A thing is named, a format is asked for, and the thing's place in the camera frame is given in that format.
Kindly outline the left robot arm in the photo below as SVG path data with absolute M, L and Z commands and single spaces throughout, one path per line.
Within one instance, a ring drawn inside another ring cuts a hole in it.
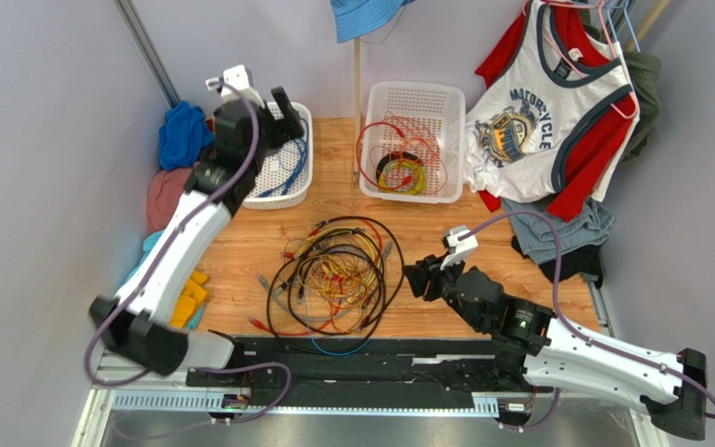
M 127 380 L 97 376 L 92 349 L 106 349 L 149 373 L 168 376 L 179 369 L 230 373 L 227 365 L 236 342 L 214 332 L 189 332 L 169 324 L 183 287 L 213 239 L 233 220 L 254 190 L 264 160 L 287 142 L 303 137 L 299 113 L 282 87 L 273 88 L 282 116 L 274 117 L 268 102 L 251 83 L 238 87 L 211 79 L 223 98 L 215 110 L 215 140 L 194 168 L 169 227 L 135 274 L 113 298 L 98 296 L 89 314 L 97 330 L 83 365 L 98 386 L 124 386 Z

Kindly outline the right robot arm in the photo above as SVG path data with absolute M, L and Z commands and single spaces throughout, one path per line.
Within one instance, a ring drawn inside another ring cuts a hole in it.
M 592 331 L 564 315 L 557 283 L 551 306 L 507 293 L 466 265 L 478 233 L 496 221 L 454 227 L 442 238 L 444 254 L 403 266 L 413 296 L 443 301 L 472 330 L 490 336 L 500 350 L 493 365 L 504 378 L 551 388 L 556 396 L 574 391 L 608 400 L 647 414 L 670 435 L 704 440 L 707 421 L 715 420 L 707 356 L 692 348 L 652 350 Z

